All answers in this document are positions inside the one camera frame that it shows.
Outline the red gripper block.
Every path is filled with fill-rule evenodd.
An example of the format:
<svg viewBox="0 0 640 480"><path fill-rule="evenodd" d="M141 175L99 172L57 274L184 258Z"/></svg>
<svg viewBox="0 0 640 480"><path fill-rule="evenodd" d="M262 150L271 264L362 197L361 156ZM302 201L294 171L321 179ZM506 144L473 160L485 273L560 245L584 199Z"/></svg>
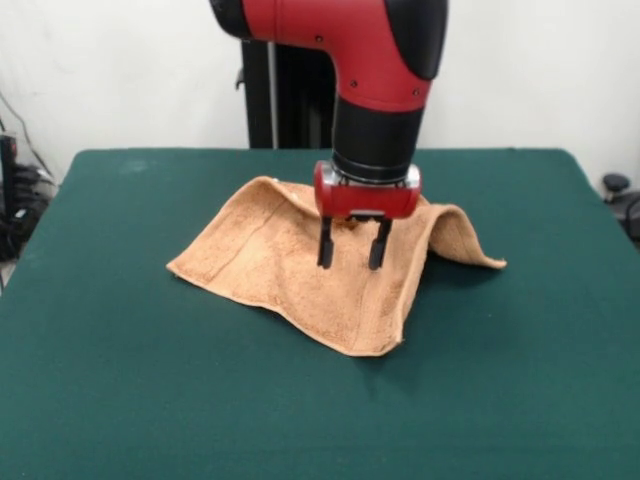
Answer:
<svg viewBox="0 0 640 480"><path fill-rule="evenodd" d="M368 260L369 269L375 271L383 265L392 220L408 218L415 211L422 179L419 168L412 164L400 182L362 183L342 175L331 162L319 161L314 168L313 185L316 208L323 217L317 265L323 269L332 265L332 218L383 217L379 220Z"/></svg>

